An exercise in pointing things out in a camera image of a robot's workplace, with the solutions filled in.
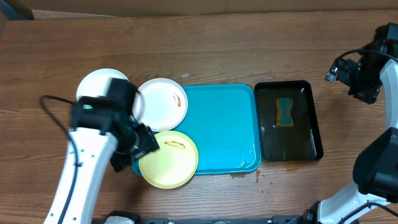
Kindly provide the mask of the yellow plate with sauce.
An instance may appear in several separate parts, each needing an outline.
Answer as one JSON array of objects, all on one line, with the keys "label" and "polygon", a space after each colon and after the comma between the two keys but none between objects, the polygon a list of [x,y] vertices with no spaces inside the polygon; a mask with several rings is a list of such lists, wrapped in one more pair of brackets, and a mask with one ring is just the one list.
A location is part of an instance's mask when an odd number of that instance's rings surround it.
[{"label": "yellow plate with sauce", "polygon": [[159,149],[139,159],[143,178],[160,189],[174,189],[186,184],[198,167],[195,143],[178,131],[157,133],[155,139]]}]

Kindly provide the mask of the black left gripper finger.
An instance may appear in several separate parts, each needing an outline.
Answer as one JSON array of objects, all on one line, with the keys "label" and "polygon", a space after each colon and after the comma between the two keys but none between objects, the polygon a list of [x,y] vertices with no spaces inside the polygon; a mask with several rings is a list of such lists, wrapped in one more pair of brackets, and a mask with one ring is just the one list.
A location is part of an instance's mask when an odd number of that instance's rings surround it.
[{"label": "black left gripper finger", "polygon": [[115,172],[120,172],[123,169],[132,166],[132,158],[128,152],[114,151],[110,158],[110,163]]},{"label": "black left gripper finger", "polygon": [[136,142],[132,147],[132,156],[140,159],[150,152],[160,148],[151,128],[145,124],[140,124],[133,128],[136,133]]}]

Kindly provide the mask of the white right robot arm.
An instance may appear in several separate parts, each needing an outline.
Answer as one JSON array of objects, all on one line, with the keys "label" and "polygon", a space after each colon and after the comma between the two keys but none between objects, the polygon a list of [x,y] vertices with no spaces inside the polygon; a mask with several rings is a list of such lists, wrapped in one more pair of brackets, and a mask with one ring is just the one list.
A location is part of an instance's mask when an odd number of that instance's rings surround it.
[{"label": "white right robot arm", "polygon": [[349,95],[370,103],[380,87],[386,97],[386,130],[357,157],[353,180],[334,196],[317,201],[291,223],[357,223],[359,217],[379,207],[393,216],[387,205],[397,203],[397,44],[387,40],[356,50],[354,62],[340,55],[326,80],[349,86]]}]

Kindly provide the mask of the green and yellow sponge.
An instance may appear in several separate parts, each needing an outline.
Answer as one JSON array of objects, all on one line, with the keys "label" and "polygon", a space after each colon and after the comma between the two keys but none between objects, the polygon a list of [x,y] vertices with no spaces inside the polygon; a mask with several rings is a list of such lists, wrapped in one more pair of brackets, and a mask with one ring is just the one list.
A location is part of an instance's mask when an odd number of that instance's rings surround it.
[{"label": "green and yellow sponge", "polygon": [[275,125],[277,127],[292,127],[294,125],[292,119],[293,99],[277,98],[275,100]]}]

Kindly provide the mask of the white plate with sauce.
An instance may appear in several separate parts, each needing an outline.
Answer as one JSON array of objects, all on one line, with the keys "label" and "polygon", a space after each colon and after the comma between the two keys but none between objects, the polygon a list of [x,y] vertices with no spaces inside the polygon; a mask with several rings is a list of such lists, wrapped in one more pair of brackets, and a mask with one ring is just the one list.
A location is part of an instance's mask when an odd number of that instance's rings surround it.
[{"label": "white plate with sauce", "polygon": [[101,97],[106,96],[113,78],[129,80],[125,74],[113,68],[101,68],[89,73],[80,82],[76,91],[76,100],[82,96]]}]

